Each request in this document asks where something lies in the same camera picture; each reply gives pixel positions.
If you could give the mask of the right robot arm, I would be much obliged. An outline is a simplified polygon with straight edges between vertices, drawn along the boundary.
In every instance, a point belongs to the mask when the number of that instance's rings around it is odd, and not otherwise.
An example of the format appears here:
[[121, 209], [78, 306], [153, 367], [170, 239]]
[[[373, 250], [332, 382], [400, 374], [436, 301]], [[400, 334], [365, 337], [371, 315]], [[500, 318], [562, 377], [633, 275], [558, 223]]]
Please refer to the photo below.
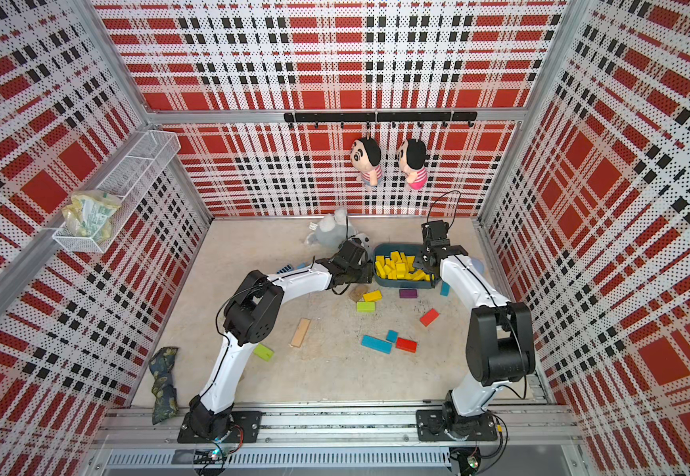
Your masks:
[[450, 243], [451, 225], [422, 224], [420, 266], [456, 293], [469, 311], [465, 358], [468, 372], [438, 411], [418, 411], [418, 438], [435, 441], [495, 441], [503, 425], [489, 404], [505, 386], [535, 372], [531, 311], [495, 290], [465, 249]]

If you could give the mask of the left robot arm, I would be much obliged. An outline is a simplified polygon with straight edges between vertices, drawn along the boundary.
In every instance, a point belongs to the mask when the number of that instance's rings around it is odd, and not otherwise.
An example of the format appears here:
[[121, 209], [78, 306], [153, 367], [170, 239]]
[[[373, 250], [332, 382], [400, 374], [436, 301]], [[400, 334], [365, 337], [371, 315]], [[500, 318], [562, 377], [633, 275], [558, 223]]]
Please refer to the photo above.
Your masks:
[[255, 349], [271, 334], [282, 305], [340, 286], [368, 284], [373, 276], [374, 252], [363, 233], [346, 239], [333, 256], [315, 259], [303, 269], [271, 275], [250, 272], [221, 308], [219, 355], [204, 388], [190, 401], [178, 440], [189, 434], [222, 440], [229, 434], [240, 378]]

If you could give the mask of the dark teal plastic bin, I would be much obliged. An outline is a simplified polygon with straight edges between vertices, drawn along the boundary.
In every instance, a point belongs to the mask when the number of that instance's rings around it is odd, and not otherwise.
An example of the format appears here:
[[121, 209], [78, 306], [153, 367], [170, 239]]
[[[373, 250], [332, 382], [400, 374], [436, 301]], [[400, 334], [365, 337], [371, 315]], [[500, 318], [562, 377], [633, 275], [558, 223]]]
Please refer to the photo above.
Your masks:
[[383, 287], [433, 289], [440, 279], [422, 271], [420, 244], [388, 242], [379, 244], [374, 256], [374, 280]]

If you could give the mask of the grey husky plush toy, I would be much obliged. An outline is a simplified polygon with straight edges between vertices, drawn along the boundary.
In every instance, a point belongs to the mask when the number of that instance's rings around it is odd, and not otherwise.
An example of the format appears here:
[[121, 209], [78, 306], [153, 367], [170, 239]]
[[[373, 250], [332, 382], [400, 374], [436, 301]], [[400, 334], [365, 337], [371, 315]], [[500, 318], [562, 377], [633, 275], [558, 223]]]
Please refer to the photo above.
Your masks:
[[355, 227], [344, 207], [325, 215], [317, 223], [311, 222], [309, 229], [310, 233], [305, 238], [305, 244], [308, 246], [320, 245], [327, 249], [339, 249], [347, 240], [359, 239], [367, 250], [371, 249], [370, 238]]

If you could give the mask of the yellow block beside green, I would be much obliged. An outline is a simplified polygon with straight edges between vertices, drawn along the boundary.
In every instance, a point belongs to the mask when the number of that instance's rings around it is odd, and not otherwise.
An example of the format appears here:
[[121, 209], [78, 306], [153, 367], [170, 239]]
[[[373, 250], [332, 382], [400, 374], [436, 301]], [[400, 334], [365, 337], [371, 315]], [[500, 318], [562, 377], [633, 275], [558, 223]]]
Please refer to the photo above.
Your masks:
[[366, 293], [363, 296], [364, 302], [365, 303], [374, 303], [375, 301], [382, 301], [383, 295], [380, 291], [374, 291], [370, 293]]

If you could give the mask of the lime green block centre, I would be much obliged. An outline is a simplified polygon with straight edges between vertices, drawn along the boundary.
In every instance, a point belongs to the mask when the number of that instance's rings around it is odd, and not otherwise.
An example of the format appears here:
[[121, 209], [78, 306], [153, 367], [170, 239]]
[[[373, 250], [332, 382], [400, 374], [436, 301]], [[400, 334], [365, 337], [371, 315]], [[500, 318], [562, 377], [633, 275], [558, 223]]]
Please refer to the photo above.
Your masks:
[[374, 313], [376, 311], [376, 303], [374, 301], [361, 301], [361, 303], [357, 303], [356, 309], [358, 313]]

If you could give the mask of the blue striped block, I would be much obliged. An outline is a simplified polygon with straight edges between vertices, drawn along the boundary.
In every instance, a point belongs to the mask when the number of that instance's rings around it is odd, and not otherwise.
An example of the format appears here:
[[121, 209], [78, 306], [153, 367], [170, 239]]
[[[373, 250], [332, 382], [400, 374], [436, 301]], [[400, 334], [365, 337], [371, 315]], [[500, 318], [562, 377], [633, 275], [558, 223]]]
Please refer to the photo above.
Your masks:
[[294, 269], [295, 268], [292, 265], [287, 264], [287, 266], [283, 267], [282, 269], [279, 269], [279, 271], [277, 271], [277, 274], [281, 275], [281, 274], [289, 273], [289, 272], [293, 271]]

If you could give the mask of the red block right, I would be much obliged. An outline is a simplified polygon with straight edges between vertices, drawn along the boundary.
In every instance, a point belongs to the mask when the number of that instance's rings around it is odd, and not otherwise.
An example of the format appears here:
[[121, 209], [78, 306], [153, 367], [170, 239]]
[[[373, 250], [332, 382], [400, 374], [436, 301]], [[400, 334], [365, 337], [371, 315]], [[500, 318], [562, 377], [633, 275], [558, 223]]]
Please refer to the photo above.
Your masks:
[[436, 309], [430, 309], [420, 318], [420, 323], [425, 327], [429, 327], [438, 317], [439, 312]]

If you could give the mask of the long teal block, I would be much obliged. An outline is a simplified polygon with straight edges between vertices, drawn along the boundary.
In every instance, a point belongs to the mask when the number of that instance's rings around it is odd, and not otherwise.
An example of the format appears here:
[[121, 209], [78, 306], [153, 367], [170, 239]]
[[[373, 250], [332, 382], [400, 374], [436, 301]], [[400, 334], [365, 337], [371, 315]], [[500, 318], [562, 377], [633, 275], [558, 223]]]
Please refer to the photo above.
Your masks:
[[390, 341], [378, 339], [370, 335], [364, 335], [362, 337], [361, 344], [366, 348], [384, 353], [386, 355], [389, 355], [393, 349], [393, 345], [390, 343]]

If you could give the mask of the hanging cartoon doll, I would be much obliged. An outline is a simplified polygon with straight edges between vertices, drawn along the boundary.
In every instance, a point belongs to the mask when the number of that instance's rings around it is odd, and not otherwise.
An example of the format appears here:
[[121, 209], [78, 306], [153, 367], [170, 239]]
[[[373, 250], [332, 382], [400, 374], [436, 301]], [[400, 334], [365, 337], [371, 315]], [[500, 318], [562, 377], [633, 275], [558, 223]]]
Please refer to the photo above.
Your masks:
[[427, 183], [426, 144], [420, 140], [408, 139], [398, 151], [399, 168], [404, 174], [406, 184], [412, 190], [421, 190]]
[[356, 139], [351, 147], [350, 161], [365, 186], [376, 188], [382, 182], [382, 151], [375, 139]]

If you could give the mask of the red rectangular block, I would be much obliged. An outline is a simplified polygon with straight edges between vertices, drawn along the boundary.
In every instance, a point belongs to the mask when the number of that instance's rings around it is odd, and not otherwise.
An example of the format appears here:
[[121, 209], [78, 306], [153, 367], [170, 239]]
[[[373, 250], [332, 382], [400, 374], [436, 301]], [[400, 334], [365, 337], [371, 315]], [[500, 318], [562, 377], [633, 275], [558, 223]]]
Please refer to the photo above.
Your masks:
[[396, 340], [396, 349], [402, 350], [404, 352], [408, 353], [416, 353], [418, 351], [418, 343], [416, 341], [410, 340], [410, 339], [405, 339], [402, 337], [399, 337]]

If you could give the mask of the lime green block left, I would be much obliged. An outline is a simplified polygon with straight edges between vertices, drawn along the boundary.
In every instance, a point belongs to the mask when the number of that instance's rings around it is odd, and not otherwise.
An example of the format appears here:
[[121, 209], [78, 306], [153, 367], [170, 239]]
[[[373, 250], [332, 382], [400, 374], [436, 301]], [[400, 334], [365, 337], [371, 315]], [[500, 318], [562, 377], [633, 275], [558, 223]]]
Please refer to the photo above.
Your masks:
[[259, 343], [254, 349], [254, 354], [260, 359], [270, 362], [273, 359], [275, 352], [272, 349], [269, 349], [269, 347]]

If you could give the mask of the dark patterned cloth bag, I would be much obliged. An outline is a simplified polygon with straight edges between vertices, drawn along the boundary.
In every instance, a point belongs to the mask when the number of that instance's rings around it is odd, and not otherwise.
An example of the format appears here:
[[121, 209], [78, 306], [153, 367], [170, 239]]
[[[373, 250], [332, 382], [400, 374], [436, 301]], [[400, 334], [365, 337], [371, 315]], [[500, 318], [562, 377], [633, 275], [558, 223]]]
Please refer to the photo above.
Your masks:
[[162, 424], [178, 414], [178, 392], [174, 385], [173, 370], [178, 347], [163, 347], [149, 361], [153, 376], [152, 394], [155, 397], [152, 424]]

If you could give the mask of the yellow-green snack packet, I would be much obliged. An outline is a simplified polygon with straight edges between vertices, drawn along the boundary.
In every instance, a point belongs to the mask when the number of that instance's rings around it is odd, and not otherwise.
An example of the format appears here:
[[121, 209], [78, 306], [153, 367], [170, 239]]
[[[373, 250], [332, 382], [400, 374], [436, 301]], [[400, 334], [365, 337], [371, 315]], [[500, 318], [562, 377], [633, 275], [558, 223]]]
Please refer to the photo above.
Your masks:
[[73, 237], [91, 238], [96, 243], [112, 236], [111, 218], [122, 207], [119, 196], [102, 190], [79, 190], [71, 195], [71, 203], [63, 212], [63, 233]]

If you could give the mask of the black hook rail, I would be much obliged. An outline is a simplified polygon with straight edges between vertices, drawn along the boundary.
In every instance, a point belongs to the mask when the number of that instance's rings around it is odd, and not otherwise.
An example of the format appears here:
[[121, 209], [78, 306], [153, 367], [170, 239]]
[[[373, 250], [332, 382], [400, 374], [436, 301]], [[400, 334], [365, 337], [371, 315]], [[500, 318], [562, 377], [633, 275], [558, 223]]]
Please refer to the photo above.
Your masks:
[[355, 124], [355, 123], [428, 123], [450, 122], [472, 123], [479, 117], [477, 111], [367, 111], [367, 112], [288, 112], [283, 115], [287, 124], [323, 123]]

